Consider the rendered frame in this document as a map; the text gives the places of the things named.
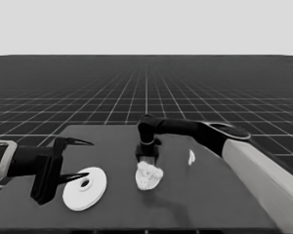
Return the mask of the white round pinned carrier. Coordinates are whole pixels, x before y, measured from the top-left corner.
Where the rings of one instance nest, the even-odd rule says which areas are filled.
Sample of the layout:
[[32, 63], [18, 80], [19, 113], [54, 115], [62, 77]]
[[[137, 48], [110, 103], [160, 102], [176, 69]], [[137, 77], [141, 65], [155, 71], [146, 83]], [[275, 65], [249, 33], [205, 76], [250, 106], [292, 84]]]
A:
[[[154, 165], [150, 165], [150, 170], [152, 171], [152, 169], [154, 168], [155, 166]], [[137, 177], [145, 177], [144, 176], [144, 174], [139, 170], [139, 169], [137, 169], [136, 170], [136, 174], [135, 174], [135, 178], [137, 178]], [[139, 186], [138, 186], [138, 184], [137, 184], [137, 186], [138, 186], [138, 188], [140, 189], [140, 190], [151, 190], [151, 189], [154, 189], [158, 184], [159, 184], [159, 182], [160, 182], [161, 180], [153, 180], [152, 178], [151, 179], [149, 179], [148, 180], [148, 187], [147, 187], [147, 189], [141, 189]]]

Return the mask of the large thick white disc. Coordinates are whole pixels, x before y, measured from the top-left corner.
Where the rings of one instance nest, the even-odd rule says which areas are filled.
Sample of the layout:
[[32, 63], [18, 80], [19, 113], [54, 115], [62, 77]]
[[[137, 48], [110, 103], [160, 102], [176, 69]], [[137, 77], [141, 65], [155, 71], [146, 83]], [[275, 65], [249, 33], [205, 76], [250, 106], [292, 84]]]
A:
[[89, 167], [79, 171], [85, 174], [79, 179], [68, 182], [63, 189], [63, 202], [72, 211], [85, 211], [105, 194], [107, 176], [99, 167]]

